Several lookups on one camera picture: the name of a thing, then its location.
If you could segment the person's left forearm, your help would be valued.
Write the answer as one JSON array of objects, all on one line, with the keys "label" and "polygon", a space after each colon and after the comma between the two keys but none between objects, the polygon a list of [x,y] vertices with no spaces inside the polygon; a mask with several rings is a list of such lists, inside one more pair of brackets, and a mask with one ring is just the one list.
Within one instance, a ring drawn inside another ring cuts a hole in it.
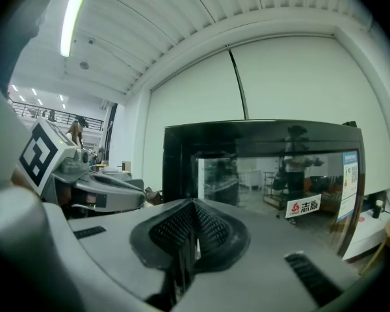
[{"label": "person's left forearm", "polygon": [[17,185],[19,187],[23,187],[25,189],[30,189],[31,186],[29,182],[24,178],[23,174],[18,170],[18,168],[15,168],[12,177],[11,177],[11,182],[14,185]]}]

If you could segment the white table with bottles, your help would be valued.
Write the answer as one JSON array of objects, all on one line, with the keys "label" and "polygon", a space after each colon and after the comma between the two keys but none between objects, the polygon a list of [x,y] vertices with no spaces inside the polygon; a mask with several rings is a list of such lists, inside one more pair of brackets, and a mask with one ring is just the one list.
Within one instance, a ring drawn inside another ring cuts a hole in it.
[{"label": "white table with bottles", "polygon": [[382,212],[378,219],[372,217],[373,210],[362,212],[364,223],[357,223],[352,240],[343,256],[343,260],[352,259],[380,245],[385,236],[385,225],[390,221],[390,214]]}]

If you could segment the ceiling tube light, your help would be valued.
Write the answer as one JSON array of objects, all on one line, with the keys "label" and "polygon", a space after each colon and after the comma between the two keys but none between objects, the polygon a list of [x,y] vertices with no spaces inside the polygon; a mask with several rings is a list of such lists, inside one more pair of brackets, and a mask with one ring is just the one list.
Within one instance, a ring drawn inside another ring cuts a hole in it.
[{"label": "ceiling tube light", "polygon": [[75,24],[83,1],[84,0],[68,0],[66,5],[60,36],[60,55],[64,58],[70,56]]}]

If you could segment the black metal railing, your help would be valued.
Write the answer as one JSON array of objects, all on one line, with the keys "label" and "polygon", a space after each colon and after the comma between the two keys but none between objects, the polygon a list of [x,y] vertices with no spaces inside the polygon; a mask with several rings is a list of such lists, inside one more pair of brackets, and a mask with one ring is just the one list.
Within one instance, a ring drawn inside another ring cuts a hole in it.
[{"label": "black metal railing", "polygon": [[18,116],[26,118],[36,119],[42,116],[46,119],[52,118],[52,122],[70,125],[74,119],[79,116],[78,114],[66,112],[64,110],[49,109],[38,105],[12,101],[11,99],[9,100],[9,103]]}]

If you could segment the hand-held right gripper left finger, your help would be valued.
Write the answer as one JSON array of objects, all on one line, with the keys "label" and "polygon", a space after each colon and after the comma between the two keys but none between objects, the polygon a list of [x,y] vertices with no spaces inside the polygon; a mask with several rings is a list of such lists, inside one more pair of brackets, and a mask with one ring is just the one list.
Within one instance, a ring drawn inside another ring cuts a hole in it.
[{"label": "hand-held right gripper left finger", "polygon": [[124,306],[196,306],[196,208],[178,202],[130,213],[72,220],[74,231],[105,279],[96,279],[106,303]]}]

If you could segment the dark handbag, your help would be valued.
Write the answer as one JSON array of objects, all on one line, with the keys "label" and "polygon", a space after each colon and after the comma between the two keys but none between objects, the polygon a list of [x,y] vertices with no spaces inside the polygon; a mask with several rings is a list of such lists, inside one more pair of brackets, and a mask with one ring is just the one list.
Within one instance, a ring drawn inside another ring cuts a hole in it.
[{"label": "dark handbag", "polygon": [[146,202],[150,205],[160,205],[164,203],[162,190],[153,190],[151,187],[145,189]]}]

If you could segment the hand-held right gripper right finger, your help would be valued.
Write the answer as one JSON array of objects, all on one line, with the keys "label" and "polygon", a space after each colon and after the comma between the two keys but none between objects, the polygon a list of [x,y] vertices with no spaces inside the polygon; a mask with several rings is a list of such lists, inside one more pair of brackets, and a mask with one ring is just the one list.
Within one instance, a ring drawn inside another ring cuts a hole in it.
[{"label": "hand-held right gripper right finger", "polygon": [[250,245],[231,268],[196,275],[178,303],[178,312],[313,312],[318,305],[285,260],[294,252],[304,252],[342,291],[359,278],[334,251],[286,220],[206,203],[243,222]]}]

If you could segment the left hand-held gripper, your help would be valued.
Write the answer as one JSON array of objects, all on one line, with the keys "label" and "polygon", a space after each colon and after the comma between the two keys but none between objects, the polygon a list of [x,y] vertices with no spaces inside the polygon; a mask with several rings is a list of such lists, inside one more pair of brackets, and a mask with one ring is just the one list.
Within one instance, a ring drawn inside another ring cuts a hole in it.
[{"label": "left hand-held gripper", "polygon": [[93,212],[128,212],[143,206],[141,179],[127,174],[89,171],[88,152],[77,146],[53,122],[38,118],[19,156],[18,168],[43,202]]}]

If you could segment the person's black clothing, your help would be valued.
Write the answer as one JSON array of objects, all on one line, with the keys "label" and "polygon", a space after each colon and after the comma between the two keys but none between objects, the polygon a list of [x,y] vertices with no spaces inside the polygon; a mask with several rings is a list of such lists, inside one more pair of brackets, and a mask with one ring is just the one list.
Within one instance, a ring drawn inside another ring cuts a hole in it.
[{"label": "person's black clothing", "polygon": [[35,38],[51,0],[24,0],[0,24],[0,91],[7,92],[16,63]]}]

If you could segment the black microwave oven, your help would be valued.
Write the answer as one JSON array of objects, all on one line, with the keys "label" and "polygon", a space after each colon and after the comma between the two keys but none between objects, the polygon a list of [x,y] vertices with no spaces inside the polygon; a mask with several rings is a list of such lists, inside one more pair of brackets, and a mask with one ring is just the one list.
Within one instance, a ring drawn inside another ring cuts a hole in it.
[{"label": "black microwave oven", "polygon": [[164,131],[165,201],[199,198],[280,219],[344,256],[365,189],[354,122],[233,120]]}]

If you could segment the white roller blind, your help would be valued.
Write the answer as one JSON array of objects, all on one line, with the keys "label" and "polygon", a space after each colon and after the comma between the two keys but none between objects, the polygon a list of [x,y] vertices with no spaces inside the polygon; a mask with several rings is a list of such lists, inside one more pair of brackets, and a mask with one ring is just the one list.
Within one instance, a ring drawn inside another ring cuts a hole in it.
[{"label": "white roller blind", "polygon": [[232,50],[251,119],[355,121],[365,147],[365,193],[390,189],[390,140],[369,81],[334,39],[293,36]]},{"label": "white roller blind", "polygon": [[242,100],[230,54],[213,55],[152,92],[146,122],[143,180],[162,188],[164,129],[168,126],[241,120]]}]

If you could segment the black window post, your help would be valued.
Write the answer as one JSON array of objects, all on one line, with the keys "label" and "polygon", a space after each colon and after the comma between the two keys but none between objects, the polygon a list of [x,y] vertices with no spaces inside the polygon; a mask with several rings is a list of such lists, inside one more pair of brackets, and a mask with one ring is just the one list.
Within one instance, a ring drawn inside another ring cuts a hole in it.
[{"label": "black window post", "polygon": [[247,102],[246,102],[246,96],[245,96],[245,93],[244,93],[242,79],[241,79],[241,76],[240,76],[240,73],[239,73],[239,70],[238,70],[238,67],[237,67],[237,63],[235,61],[235,57],[233,56],[231,48],[227,45],[226,49],[227,49],[227,52],[229,53],[229,57],[231,59],[231,63],[233,65],[233,69],[234,69],[234,72],[235,72],[235,77],[237,79],[237,84],[238,84],[238,88],[239,88],[239,94],[240,94],[240,98],[241,98],[240,100],[241,100],[241,103],[242,103],[243,116],[244,116],[245,120],[249,120],[250,117],[249,117],[248,106],[247,106]]}]

